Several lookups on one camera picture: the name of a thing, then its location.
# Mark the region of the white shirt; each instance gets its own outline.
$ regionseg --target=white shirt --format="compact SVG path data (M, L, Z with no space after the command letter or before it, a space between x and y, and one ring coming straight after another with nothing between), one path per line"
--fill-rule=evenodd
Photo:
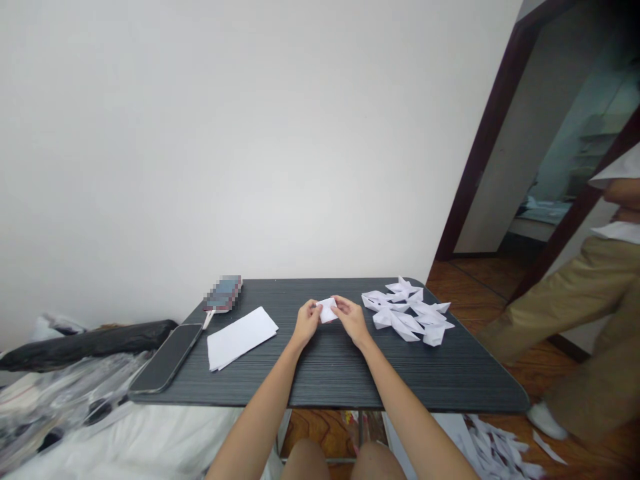
M616 178L640 178L640 143L589 180L589 184L604 190L611 180ZM636 223L616 221L605 227L593 228L591 231L601 238L640 245L640 225Z

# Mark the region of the black bag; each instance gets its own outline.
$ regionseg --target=black bag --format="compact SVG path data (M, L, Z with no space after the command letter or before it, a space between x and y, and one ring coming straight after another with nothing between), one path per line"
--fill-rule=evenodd
M45 372L67 367L84 357L156 350L177 326L173 320L162 320L28 343L7 352L0 359L0 370Z

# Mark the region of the table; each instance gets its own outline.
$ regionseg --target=table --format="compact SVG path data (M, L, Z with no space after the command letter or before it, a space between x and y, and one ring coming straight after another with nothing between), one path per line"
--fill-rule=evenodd
M424 285L417 280L412 285ZM232 311L214 315L172 384L161 393L134 394L136 403L244 407L270 372L291 338L298 308L309 298L341 295L362 305L361 294L387 291L397 278L245 280ZM425 303L436 303L424 290ZM210 372L207 336L258 307L278 324L275 337L244 354L221 371ZM200 304L186 323L204 322ZM376 330L375 312L363 308L371 336L390 364L432 412L522 413L529 398L518 382L447 313L455 325L439 347L405 342L392 328ZM369 368L339 320L318 326L298 362L290 408L382 410Z

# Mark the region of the floor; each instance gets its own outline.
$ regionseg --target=floor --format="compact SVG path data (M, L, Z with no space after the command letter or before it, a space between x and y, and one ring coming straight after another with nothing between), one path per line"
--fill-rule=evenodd
M511 260L509 255L492 259L456 259L435 263L427 281L427 288L441 301L450 301L451 312L472 333L500 314L523 274L526 265ZM574 360L548 342L530 350L509 368L524 386L532 402L556 380L576 368ZM610 434L601 444L582 443L576 439L564 442L543 435L546 442L569 466L551 460L532 439L531 425L525 417L482 415L496 427L512 431L520 440L530 444L525 461L544 466L549 479L637 479L640 478L640 422L627 425ZM327 457L355 458L349 430L339 411L294 410L283 448L288 456L296 440L311 438L323 448ZM349 478L353 465L330 465L334 480Z

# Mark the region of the white sleeve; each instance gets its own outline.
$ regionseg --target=white sleeve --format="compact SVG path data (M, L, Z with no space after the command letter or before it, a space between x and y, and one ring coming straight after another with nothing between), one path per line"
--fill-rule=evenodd
M589 184L604 190L616 178L640 178L640 143L589 180Z

